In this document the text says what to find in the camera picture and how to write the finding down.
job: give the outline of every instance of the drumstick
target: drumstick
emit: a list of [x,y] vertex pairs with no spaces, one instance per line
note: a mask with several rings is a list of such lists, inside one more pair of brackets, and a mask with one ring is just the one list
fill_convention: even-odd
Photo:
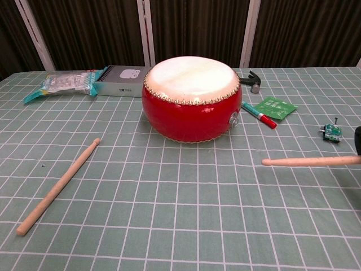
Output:
[[361,156],[334,156],[316,158],[263,159],[262,165],[283,165],[286,167],[308,167],[313,165],[352,165],[361,164]]
[[88,159],[99,143],[100,138],[96,138],[93,143],[88,148],[86,148],[86,150],[79,156],[79,158],[70,166],[62,178],[60,178],[60,180],[52,187],[46,197],[43,198],[41,202],[39,202],[35,209],[23,221],[23,223],[17,227],[16,233],[18,235],[26,235],[29,229],[35,224],[39,217],[44,213],[46,208],[49,207],[51,202],[57,197],[57,195],[59,195],[65,185],[67,185],[75,173],[80,169],[80,167],[84,164],[86,159]]

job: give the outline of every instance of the hammer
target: hammer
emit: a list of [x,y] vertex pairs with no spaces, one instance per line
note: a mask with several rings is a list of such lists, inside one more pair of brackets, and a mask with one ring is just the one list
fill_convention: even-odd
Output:
[[285,159],[263,159],[262,165],[282,165],[286,167],[309,167],[313,165],[352,165],[361,164],[361,126],[355,131],[355,145],[358,155],[334,156],[317,158],[285,158]]
[[261,79],[252,71],[249,71],[248,78],[240,78],[241,84],[251,86],[250,92],[259,93],[259,86],[261,85]]

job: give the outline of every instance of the cutting mat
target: cutting mat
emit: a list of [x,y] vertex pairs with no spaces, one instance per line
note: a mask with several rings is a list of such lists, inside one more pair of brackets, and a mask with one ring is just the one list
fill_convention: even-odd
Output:
[[[246,77],[247,69],[237,70]],[[359,270],[361,167],[263,167],[355,154],[361,69],[254,69],[260,94],[298,106],[269,129],[245,111],[221,138],[156,133],[138,98],[21,100],[44,72],[0,83],[0,270]],[[344,140],[322,140],[338,117]],[[25,237],[15,228],[74,159],[90,159]]]

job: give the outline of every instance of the red drum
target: red drum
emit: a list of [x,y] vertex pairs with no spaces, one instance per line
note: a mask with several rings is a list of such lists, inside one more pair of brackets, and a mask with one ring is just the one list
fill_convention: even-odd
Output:
[[242,90],[229,66],[182,56],[155,65],[144,79],[143,108],[162,135],[194,143],[219,137],[237,123]]

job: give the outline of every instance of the curtain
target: curtain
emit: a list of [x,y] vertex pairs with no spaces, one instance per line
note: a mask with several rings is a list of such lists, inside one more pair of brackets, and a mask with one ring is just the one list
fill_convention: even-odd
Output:
[[239,67],[249,0],[151,0],[156,62],[204,56]]
[[56,69],[144,65],[136,1],[28,2]]
[[360,0],[262,0],[250,67],[355,66]]
[[14,0],[0,0],[0,81],[15,72],[43,71]]

